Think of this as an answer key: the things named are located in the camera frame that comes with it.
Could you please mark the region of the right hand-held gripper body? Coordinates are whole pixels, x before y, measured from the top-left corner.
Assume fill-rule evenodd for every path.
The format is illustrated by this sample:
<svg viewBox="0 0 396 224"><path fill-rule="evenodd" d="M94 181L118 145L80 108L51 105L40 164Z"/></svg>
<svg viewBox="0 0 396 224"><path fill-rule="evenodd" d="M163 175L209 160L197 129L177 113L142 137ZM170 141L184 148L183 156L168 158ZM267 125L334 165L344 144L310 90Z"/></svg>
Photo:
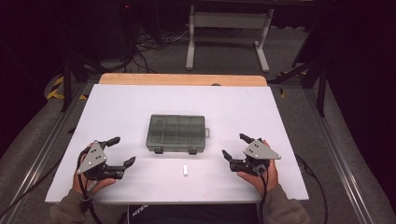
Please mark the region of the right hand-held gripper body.
<svg viewBox="0 0 396 224"><path fill-rule="evenodd" d="M281 156L260 140L251 141L243 150L245 158L242 160L229 157L232 172L244 172L259 176L269 167L270 160L280 160Z"/></svg>

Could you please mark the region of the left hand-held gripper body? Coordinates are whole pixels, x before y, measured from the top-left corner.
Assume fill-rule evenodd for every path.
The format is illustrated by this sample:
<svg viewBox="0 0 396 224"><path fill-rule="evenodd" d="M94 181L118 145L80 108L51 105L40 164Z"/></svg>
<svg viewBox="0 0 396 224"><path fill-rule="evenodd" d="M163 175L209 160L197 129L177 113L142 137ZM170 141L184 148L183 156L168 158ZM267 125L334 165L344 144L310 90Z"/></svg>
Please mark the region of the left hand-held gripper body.
<svg viewBox="0 0 396 224"><path fill-rule="evenodd" d="M78 166L77 173L79 175L84 174L89 180L122 179L125 171L123 166L107 165L105 148L105 141L94 141L90 147L87 147L83 151L85 158Z"/></svg>

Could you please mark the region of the grey transparent plastic storage box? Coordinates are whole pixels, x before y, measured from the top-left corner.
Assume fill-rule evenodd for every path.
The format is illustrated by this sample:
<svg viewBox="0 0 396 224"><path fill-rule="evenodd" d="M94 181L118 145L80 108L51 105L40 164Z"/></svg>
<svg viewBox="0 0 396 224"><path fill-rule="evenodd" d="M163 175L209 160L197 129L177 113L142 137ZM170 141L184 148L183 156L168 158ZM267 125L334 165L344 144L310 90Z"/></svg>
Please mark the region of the grey transparent plastic storage box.
<svg viewBox="0 0 396 224"><path fill-rule="evenodd" d="M196 155L204 152L209 135L204 116L153 114L146 146L155 154L183 152Z"/></svg>

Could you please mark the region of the person's left hand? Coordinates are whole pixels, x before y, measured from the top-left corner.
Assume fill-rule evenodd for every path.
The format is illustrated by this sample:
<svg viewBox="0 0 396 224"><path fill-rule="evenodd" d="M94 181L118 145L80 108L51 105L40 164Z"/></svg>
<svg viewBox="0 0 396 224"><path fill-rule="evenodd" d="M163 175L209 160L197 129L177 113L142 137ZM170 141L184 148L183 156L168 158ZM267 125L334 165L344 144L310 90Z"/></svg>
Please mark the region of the person's left hand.
<svg viewBox="0 0 396 224"><path fill-rule="evenodd" d="M72 189L79 194L82 194L84 189L87 189L91 194L96 194L99 190L115 183L116 180L114 178L107 178L93 183L84 174L79 175L78 173L74 173Z"/></svg>

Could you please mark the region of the person's right hand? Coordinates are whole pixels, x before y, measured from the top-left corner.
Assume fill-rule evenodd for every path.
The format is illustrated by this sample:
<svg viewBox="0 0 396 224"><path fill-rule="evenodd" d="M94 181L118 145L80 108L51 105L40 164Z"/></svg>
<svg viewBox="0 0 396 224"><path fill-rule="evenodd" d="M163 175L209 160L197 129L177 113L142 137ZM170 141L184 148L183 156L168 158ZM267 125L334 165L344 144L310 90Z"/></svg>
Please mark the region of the person's right hand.
<svg viewBox="0 0 396 224"><path fill-rule="evenodd" d="M261 177L250 175L244 172L238 172L237 175L251 184L261 196L264 192L269 192L278 185L278 172L274 160L270 160L270 165Z"/></svg>

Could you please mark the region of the person's black shirt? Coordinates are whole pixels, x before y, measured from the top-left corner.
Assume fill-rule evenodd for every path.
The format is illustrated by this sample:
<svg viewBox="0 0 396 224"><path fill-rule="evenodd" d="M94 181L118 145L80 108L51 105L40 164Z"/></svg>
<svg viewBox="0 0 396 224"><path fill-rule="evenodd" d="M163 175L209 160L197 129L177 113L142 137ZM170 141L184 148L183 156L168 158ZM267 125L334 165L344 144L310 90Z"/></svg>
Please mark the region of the person's black shirt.
<svg viewBox="0 0 396 224"><path fill-rule="evenodd" d="M128 224L260 224L255 204L129 205Z"/></svg>

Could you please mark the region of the black metal stand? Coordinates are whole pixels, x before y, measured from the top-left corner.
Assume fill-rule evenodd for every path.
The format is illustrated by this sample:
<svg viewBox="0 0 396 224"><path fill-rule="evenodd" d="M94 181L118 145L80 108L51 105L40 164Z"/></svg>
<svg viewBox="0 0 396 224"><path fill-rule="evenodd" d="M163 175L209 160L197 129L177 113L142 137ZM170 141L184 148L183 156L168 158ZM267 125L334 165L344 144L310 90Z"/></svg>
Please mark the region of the black metal stand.
<svg viewBox="0 0 396 224"><path fill-rule="evenodd" d="M67 107L72 102L72 77L75 77L77 82L86 82L89 78L88 70L85 68L88 65L94 72L106 73L107 70L99 63L95 63L78 54L69 54L64 58L62 65L62 75L64 77L64 104L62 111L65 112Z"/></svg>
<svg viewBox="0 0 396 224"><path fill-rule="evenodd" d="M327 67L325 60L314 60L309 63L305 63L300 65L289 72L281 72L276 78L268 80L268 84L281 84L286 80L291 79L293 77L297 77L302 72L305 72L305 75L302 77L300 81L300 85L303 89L311 89L316 81L318 81L318 94L317 94L317 103L316 108L318 110L319 115L324 118L324 100L325 100L325 92L326 92L326 82L327 82Z"/></svg>

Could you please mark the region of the yellow and black floor tape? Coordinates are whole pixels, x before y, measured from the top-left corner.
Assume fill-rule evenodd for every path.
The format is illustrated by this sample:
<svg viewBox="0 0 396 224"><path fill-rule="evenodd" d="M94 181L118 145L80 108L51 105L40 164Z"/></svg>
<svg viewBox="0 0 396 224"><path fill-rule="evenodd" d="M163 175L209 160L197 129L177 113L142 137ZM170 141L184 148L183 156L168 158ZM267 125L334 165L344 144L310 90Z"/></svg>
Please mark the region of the yellow and black floor tape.
<svg viewBox="0 0 396 224"><path fill-rule="evenodd" d="M64 95L62 93L58 92L58 89L61 87L61 85L64 82L64 77L63 76L59 76L56 81L54 82L52 88L50 89L48 95L47 95L47 99L64 99Z"/></svg>

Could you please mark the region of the grey metal stand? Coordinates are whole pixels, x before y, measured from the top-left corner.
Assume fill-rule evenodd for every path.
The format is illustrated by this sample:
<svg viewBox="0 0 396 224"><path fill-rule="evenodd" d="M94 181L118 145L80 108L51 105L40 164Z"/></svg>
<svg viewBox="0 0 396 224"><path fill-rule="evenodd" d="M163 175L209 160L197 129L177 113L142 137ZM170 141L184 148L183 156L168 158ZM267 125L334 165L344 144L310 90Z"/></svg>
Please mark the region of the grey metal stand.
<svg viewBox="0 0 396 224"><path fill-rule="evenodd" d="M233 29L260 29L261 36L254 42L260 66L264 73L270 71L264 54L263 46L270 30L274 11L268 9L265 13L228 13L228 12L201 12L191 6L189 16L189 45L186 59L186 69L192 70L195 52L196 28L233 28Z"/></svg>

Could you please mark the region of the aluminium rail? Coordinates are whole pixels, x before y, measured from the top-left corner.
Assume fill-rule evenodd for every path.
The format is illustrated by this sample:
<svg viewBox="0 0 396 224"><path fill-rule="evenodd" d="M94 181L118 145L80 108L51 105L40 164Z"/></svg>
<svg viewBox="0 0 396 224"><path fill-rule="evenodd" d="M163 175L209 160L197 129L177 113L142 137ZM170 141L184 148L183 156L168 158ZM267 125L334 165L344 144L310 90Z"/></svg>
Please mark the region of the aluminium rail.
<svg viewBox="0 0 396 224"><path fill-rule="evenodd" d="M348 199L352 204L360 224L375 224L372 214L370 213L367 204L363 200L355 176L352 174L352 171L347 164L347 160L340 150L340 147L336 143L329 121L319 112L316 95L312 90L304 90L304 95L315 115L318 126L326 139L332 162L340 176Z"/></svg>
<svg viewBox="0 0 396 224"><path fill-rule="evenodd" d="M63 100L49 99L0 158L0 224L46 223L47 192L92 87L76 84L65 112Z"/></svg>

